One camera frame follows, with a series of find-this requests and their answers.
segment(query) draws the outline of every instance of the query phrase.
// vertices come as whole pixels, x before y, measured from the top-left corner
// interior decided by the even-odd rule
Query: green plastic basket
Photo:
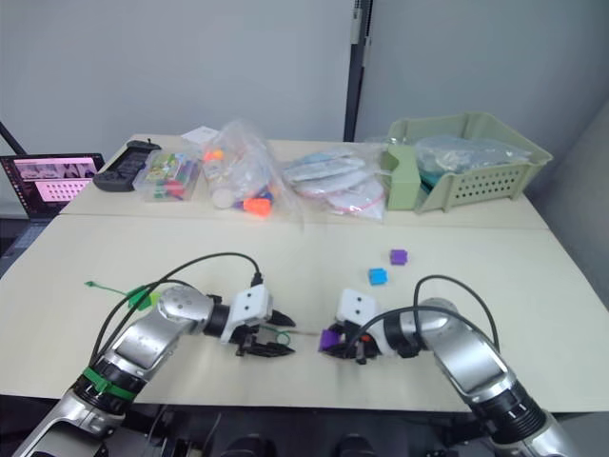
[[[462,174],[446,173],[429,194],[422,189],[416,196],[417,212],[443,209],[448,211],[459,205],[492,200],[495,198],[518,198],[541,168],[552,160],[552,154],[527,140],[517,131],[506,126],[495,116],[486,112],[466,112],[455,116],[428,119],[401,119],[393,123],[389,138],[398,143],[412,144],[422,138],[435,135],[454,135],[465,139],[491,138],[531,152],[529,163],[507,164],[473,169]],[[392,164],[389,209],[412,209],[413,195],[400,192],[400,156],[411,156],[414,148],[406,145],[391,146],[383,160]]]

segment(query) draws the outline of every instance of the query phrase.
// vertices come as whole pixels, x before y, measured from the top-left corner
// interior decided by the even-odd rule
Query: white paper
[[[195,130],[186,132],[182,135],[182,138],[191,141],[192,143],[196,143],[197,145],[202,145],[216,136],[216,133],[218,133],[218,130],[210,129],[206,126],[200,126]]]

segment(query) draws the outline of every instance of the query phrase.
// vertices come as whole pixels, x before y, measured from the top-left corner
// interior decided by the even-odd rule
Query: laptop
[[[102,154],[0,156],[28,226],[0,257],[0,277],[104,165]]]

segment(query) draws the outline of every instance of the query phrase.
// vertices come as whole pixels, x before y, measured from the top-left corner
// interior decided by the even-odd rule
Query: blue cube
[[[380,286],[389,280],[389,276],[384,268],[371,268],[368,270],[368,280],[370,286]]]

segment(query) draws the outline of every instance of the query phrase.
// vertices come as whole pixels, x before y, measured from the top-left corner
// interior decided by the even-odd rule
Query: orange object
[[[222,160],[225,158],[225,152],[221,149],[214,149],[206,151],[203,156],[204,162],[209,162],[211,160]]]
[[[271,211],[270,200],[266,198],[246,198],[244,200],[244,210],[267,217]]]

